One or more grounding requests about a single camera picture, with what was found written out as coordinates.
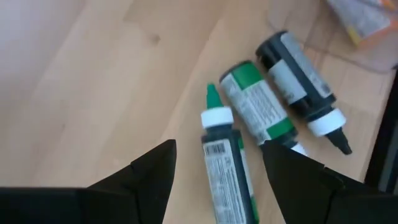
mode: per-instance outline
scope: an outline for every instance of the orange packaging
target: orange packaging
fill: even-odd
[[[373,45],[390,32],[398,30],[391,0],[327,0],[358,47]]]

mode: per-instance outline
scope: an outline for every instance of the wood surface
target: wood surface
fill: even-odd
[[[215,222],[200,143],[206,84],[255,60],[274,32],[267,1],[0,0],[0,9],[0,185],[86,187],[174,138],[164,223]],[[338,98],[354,153],[295,119],[299,139],[311,158],[363,180],[393,75],[304,48]],[[283,223],[261,153],[235,118],[261,223]]]

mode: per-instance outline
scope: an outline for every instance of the transparent plastic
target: transparent plastic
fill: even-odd
[[[275,31],[288,30],[306,46],[386,73],[398,65],[397,7],[398,0],[269,0],[267,17]],[[383,21],[388,29],[356,42],[342,11],[354,12],[358,26]]]

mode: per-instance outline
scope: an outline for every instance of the white label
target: white label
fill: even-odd
[[[231,143],[228,139],[208,142],[203,150],[217,223],[246,223]]]
[[[304,55],[301,50],[299,44],[294,39],[292,34],[285,33],[280,38],[280,41],[285,45],[286,49],[292,55],[294,60],[297,62],[298,66],[301,68],[303,73],[310,80],[312,85],[315,87],[319,95],[323,98],[326,98],[331,95],[330,88],[328,84],[323,81],[323,79],[319,76],[319,74],[315,71],[310,59]]]
[[[307,95],[303,86],[283,59],[269,70],[269,75],[288,104],[292,104]]]
[[[376,7],[383,7],[380,0],[347,1],[328,0],[346,27],[351,27],[365,39],[391,25],[385,12]]]
[[[287,117],[286,111],[264,80],[241,90],[232,74],[229,74],[221,82],[221,87],[258,145],[271,139],[267,132],[269,127]]]
[[[252,198],[254,196],[254,190],[253,190],[253,185],[251,183],[249,166],[248,166],[248,162],[246,161],[246,153],[244,152],[244,149],[241,149],[241,156],[242,156],[244,175],[246,176],[246,182],[248,183],[249,195]]]

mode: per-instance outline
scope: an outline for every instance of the black nozzle tip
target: black nozzle tip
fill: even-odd
[[[341,128],[326,134],[326,137],[345,155],[350,155],[353,153]]]

